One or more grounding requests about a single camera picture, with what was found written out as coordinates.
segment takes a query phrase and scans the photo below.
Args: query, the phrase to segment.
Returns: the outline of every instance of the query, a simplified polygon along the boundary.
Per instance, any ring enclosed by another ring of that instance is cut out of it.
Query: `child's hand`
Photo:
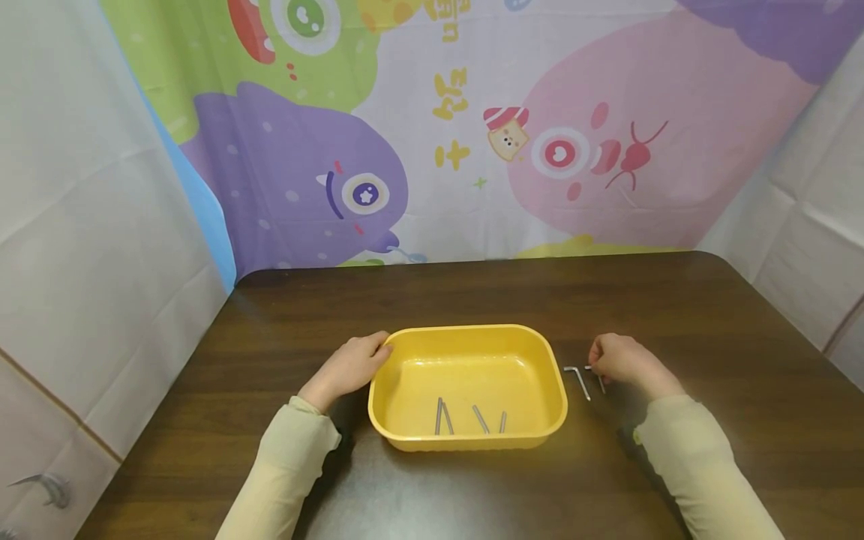
[[[651,401],[684,393],[675,375],[630,336],[597,336],[588,352],[588,363],[604,380],[634,384]]]
[[[390,357],[392,346],[382,346],[390,335],[384,331],[351,338],[339,347],[297,394],[319,411],[326,412],[337,398],[359,390]]]

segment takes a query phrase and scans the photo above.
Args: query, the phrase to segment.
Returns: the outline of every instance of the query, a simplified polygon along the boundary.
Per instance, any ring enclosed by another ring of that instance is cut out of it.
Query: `green cartoon monster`
[[[178,144],[192,99],[249,80],[299,105],[350,112],[378,72],[357,0],[101,0],[120,47]]]

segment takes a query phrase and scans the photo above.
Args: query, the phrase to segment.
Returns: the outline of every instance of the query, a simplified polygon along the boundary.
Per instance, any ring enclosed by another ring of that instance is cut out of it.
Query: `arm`
[[[720,425],[656,356],[633,338],[603,334],[588,361],[606,380],[635,384],[648,398],[636,433],[695,540],[783,538],[735,465]]]
[[[387,337],[379,332],[351,338],[276,413],[217,540],[291,538],[324,458],[340,441],[323,413],[338,397],[372,380],[390,357],[391,348],[382,346]]]

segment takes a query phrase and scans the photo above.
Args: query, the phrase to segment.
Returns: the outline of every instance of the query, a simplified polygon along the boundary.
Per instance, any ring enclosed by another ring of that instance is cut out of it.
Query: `beige sleeve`
[[[689,396],[657,400],[636,433],[695,540],[783,538],[701,404]]]
[[[217,540],[291,538],[303,500],[321,476],[327,453],[339,441],[329,418],[292,397],[264,432],[249,478]]]

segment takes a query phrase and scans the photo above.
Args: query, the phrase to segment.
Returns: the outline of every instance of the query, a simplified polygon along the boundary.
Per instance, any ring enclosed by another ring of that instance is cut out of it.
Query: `wrist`
[[[315,407],[322,415],[327,414],[327,410],[336,401],[336,395],[327,384],[322,383],[316,377],[312,377],[303,387],[297,392],[297,396]]]
[[[659,363],[639,378],[638,387],[649,402],[686,393],[678,378]]]

